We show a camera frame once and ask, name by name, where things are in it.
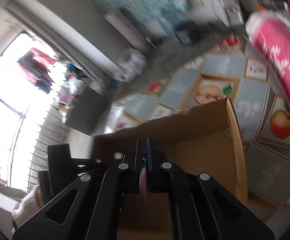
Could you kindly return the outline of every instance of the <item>cardboard box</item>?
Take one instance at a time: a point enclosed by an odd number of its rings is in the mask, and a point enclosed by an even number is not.
[[[152,138],[153,147],[185,172],[207,172],[241,203],[247,204],[247,179],[238,122],[230,99],[194,107],[116,133],[97,136],[91,158],[119,164],[114,153],[135,149],[137,138]],[[172,239],[167,194],[125,195],[117,239]]]

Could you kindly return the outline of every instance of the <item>cardboard flap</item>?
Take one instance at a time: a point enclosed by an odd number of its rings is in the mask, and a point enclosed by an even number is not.
[[[100,135],[96,139],[105,139],[122,148],[128,147],[132,140],[150,136],[153,142],[182,141],[207,136],[226,130],[228,115],[226,98],[209,104],[196,106],[182,114],[174,114],[148,121],[138,127],[123,129],[113,134]]]
[[[237,116],[234,112],[234,106],[231,100],[227,100],[227,112],[230,120],[230,134],[232,135],[232,142],[234,145],[235,162],[236,162],[236,198],[241,203],[247,205],[248,186],[247,173],[245,167],[242,139],[240,136],[239,124]]]

